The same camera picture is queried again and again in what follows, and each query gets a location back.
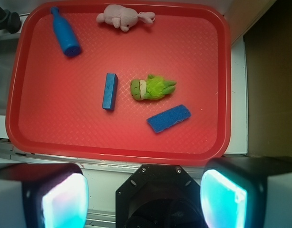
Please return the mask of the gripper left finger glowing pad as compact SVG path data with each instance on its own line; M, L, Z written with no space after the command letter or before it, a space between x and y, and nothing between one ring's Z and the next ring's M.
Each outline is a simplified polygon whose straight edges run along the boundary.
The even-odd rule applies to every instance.
M0 228L83 228L88 201L74 163L0 163Z

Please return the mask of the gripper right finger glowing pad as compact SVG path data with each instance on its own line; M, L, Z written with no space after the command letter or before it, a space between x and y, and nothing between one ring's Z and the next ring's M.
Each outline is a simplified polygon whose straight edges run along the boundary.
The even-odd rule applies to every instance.
M292 157L213 158L200 201L210 228L292 228Z

